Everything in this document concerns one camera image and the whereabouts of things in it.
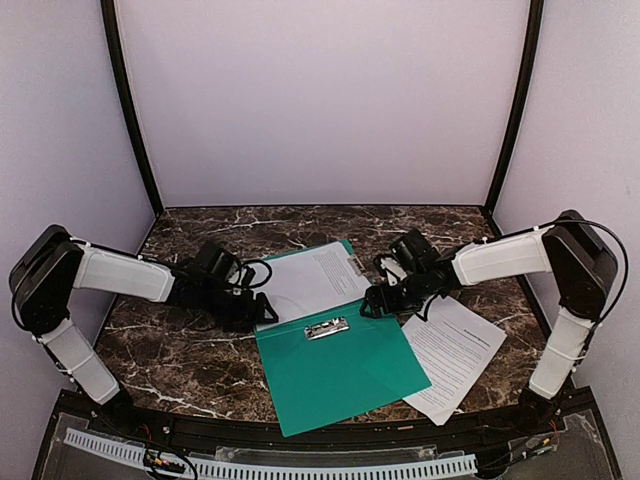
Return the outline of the white paper sheet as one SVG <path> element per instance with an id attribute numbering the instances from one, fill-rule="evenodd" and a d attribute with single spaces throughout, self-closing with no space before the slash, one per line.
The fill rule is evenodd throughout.
<path id="1" fill-rule="evenodd" d="M 265 293 L 281 324 L 320 314 L 363 298 L 369 280 L 357 276 L 347 258 L 354 255 L 346 241 L 337 241 L 270 258 L 272 277 Z"/>

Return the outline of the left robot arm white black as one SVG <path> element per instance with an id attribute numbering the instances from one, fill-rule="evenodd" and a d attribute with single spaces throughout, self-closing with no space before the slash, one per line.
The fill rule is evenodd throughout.
<path id="1" fill-rule="evenodd" d="M 193 258 L 160 262 L 96 245 L 52 224 L 10 272 L 11 311 L 16 325 L 95 404 L 129 403 L 125 387 L 73 322 L 73 292 L 104 291 L 205 312 L 217 327 L 242 331 L 279 320 L 262 285 L 253 280 L 254 264 L 213 242 Z"/>

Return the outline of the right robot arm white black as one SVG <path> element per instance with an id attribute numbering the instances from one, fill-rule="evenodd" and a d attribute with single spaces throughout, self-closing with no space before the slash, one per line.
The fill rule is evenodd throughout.
<path id="1" fill-rule="evenodd" d="M 418 230 L 393 242 L 375 260 L 384 281 L 370 286 L 361 315 L 427 310 L 436 297 L 511 277 L 547 276 L 557 315 L 525 393 L 551 402 L 589 351 L 596 329 L 625 292 L 626 246 L 610 228 L 565 210 L 555 219 L 491 238 L 439 250 Z"/>

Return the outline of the green plastic folder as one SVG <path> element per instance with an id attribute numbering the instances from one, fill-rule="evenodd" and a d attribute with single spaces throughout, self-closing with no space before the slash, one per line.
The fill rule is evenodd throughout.
<path id="1" fill-rule="evenodd" d="M 431 385 L 396 318 L 361 316 L 362 299 L 257 327 L 259 354 L 283 436 L 347 420 Z M 313 341 L 305 338 L 306 326 L 341 316 L 349 323 L 348 331 Z"/>

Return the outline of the printed paper sheet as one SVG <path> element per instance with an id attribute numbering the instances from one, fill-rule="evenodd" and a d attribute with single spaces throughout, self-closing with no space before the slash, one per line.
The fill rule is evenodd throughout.
<path id="1" fill-rule="evenodd" d="M 506 339 L 502 329 L 450 297 L 427 303 L 402 331 L 431 382 L 404 401 L 437 426 L 453 415 Z"/>

